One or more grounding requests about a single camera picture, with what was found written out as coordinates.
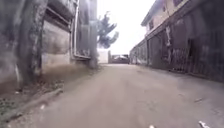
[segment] building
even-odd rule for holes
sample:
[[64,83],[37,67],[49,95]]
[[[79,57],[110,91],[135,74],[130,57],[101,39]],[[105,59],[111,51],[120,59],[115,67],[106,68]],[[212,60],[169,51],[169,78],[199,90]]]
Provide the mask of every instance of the building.
[[96,65],[96,2],[1,0],[0,93],[46,70]]
[[145,38],[131,58],[144,60],[138,61],[141,65],[223,79],[223,5],[223,0],[156,0],[142,21]]

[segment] dirt road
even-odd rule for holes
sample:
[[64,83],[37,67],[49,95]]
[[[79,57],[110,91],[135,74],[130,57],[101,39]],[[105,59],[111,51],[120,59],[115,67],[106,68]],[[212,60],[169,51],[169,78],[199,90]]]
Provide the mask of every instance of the dirt road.
[[11,128],[224,127],[222,84],[131,65],[108,65]]

